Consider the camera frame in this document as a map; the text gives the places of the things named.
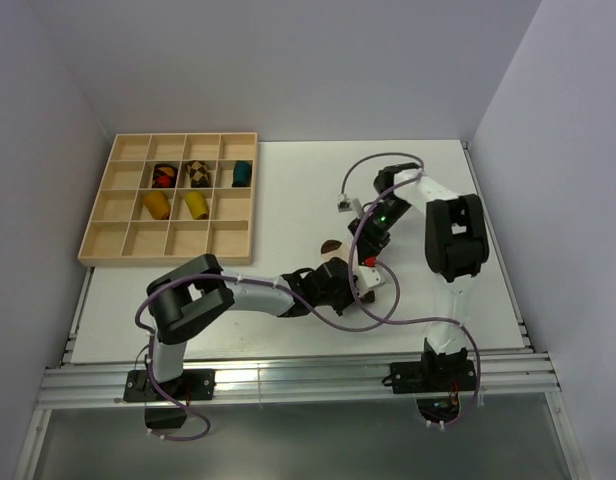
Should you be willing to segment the cream brown striped sock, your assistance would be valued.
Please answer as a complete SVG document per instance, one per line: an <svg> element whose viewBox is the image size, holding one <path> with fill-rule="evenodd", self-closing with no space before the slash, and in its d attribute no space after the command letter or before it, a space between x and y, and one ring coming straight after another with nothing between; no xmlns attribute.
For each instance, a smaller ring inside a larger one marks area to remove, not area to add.
<svg viewBox="0 0 616 480"><path fill-rule="evenodd" d="M356 278L353 275L353 271L360 263L357 260L356 255L353 255L352 265L349 264L350 246L343 243L340 240L329 239L326 240L320 247L320 255L323 262L347 262L349 268L349 282L353 283L354 290L356 291L358 298L362 304L372 304L376 301L376 291L370 291L366 295L359 295L355 285Z"/></svg>

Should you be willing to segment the yellow bear sock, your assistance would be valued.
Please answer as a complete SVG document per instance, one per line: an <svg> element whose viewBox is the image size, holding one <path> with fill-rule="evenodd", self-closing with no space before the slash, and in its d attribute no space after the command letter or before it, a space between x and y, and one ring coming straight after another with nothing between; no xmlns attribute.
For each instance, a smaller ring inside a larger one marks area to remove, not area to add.
<svg viewBox="0 0 616 480"><path fill-rule="evenodd" d="M193 220L207 220L209 218L209 207L201 192L191 191L185 195L184 200Z"/></svg>

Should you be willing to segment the mustard yellow sock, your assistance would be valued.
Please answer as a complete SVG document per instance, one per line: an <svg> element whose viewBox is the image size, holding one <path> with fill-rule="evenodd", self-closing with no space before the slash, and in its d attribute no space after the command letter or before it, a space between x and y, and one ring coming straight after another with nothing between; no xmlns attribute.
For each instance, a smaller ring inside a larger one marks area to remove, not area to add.
<svg viewBox="0 0 616 480"><path fill-rule="evenodd" d="M170 203L162 191L153 191L145 194L142 202L152 219L168 220L170 218Z"/></svg>

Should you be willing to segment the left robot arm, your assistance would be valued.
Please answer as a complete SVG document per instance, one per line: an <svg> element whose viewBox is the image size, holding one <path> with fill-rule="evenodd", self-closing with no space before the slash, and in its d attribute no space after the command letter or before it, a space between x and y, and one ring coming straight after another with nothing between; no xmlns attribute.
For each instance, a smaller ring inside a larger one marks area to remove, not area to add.
<svg viewBox="0 0 616 480"><path fill-rule="evenodd" d="M338 257L272 278L229 273L212 254L189 261L147 287L146 307L156 326L147 388L160 399L178 395L187 342L225 312L295 318L327 306L342 315L354 303L356 281Z"/></svg>

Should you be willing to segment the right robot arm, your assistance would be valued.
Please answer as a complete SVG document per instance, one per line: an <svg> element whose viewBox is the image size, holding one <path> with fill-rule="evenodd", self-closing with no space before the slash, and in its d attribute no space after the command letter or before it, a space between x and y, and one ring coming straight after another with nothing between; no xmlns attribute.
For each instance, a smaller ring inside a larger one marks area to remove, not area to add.
<svg viewBox="0 0 616 480"><path fill-rule="evenodd" d="M415 162L381 169L374 188L378 199L348 225L353 249L360 263L376 257L388 245L391 227L409 209L424 215L425 259L443 289L437 297L440 315L425 329L420 370L426 386L443 389L471 365L461 327L473 279L489 257L482 201L476 194L445 188Z"/></svg>

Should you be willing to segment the dark green rolled sock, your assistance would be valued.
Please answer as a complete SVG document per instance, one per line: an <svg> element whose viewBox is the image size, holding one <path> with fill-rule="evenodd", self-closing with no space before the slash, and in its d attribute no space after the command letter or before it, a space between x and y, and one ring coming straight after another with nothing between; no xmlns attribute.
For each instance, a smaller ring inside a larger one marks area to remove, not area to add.
<svg viewBox="0 0 616 480"><path fill-rule="evenodd" d="M251 179L252 164L244 160L236 161L233 168L232 187L247 188L251 185Z"/></svg>

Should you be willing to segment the brown checkered rolled sock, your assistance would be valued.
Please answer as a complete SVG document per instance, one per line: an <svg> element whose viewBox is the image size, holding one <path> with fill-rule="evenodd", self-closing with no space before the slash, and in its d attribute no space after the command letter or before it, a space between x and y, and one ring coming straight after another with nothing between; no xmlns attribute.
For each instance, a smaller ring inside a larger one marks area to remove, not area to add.
<svg viewBox="0 0 616 480"><path fill-rule="evenodd" d="M209 169L205 162L191 160L187 161L184 166L190 180L191 188L210 188L212 186Z"/></svg>

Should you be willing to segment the wooden compartment tray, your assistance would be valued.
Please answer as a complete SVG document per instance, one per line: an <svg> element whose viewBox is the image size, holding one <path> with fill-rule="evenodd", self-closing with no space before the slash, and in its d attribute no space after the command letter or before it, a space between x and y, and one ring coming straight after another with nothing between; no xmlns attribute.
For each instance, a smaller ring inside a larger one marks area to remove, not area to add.
<svg viewBox="0 0 616 480"><path fill-rule="evenodd" d="M141 133L116 136L100 182L78 258L86 266L178 266L202 254L222 263L252 261L254 204L259 139L254 132ZM191 188L184 164L207 164L210 188ZM252 164L251 185L233 188L238 160ZM153 189L157 163L179 169L172 189ZM168 220L154 220L143 205L145 194L162 191L169 200ZM184 197L201 192L207 220L193 220Z"/></svg>

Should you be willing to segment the red black rolled sock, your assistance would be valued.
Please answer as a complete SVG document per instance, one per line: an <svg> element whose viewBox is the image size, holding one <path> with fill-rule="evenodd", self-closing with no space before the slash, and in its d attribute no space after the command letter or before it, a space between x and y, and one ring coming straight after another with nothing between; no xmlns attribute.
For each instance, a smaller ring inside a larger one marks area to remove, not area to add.
<svg viewBox="0 0 616 480"><path fill-rule="evenodd" d="M157 163L153 167L151 187L153 189L172 189L176 187L179 169L168 163Z"/></svg>

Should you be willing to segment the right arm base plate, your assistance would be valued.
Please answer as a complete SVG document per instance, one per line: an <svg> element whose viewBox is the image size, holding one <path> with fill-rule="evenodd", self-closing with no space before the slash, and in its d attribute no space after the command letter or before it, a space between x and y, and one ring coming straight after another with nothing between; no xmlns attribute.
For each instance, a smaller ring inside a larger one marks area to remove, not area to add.
<svg viewBox="0 0 616 480"><path fill-rule="evenodd" d="M474 391L477 380L471 361L459 370L441 373L427 369L423 362L413 361L391 363L389 374L381 383L394 394L421 394Z"/></svg>

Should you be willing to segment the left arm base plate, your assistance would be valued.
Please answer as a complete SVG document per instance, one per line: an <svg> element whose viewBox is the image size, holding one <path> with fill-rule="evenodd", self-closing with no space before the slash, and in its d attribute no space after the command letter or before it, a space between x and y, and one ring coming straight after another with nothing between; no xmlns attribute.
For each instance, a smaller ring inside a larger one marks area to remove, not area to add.
<svg viewBox="0 0 616 480"><path fill-rule="evenodd" d="M209 401L213 398L215 371L213 369L186 369L174 380L163 382L160 387L172 398L184 401ZM145 370L131 370L123 393L126 403L164 401L152 385Z"/></svg>

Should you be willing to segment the aluminium frame rail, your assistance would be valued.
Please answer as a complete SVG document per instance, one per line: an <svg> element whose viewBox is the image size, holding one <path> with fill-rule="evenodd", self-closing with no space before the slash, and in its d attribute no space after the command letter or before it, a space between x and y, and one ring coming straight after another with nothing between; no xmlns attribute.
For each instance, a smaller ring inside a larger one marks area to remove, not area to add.
<svg viewBox="0 0 616 480"><path fill-rule="evenodd" d="M212 369L210 405L380 400L389 365L405 355L363 355L250 361L188 362L187 370ZM126 407L122 400L129 364L76 365L43 375L37 410ZM553 393L561 390L547 353L486 354L481 357L481 392L487 395Z"/></svg>

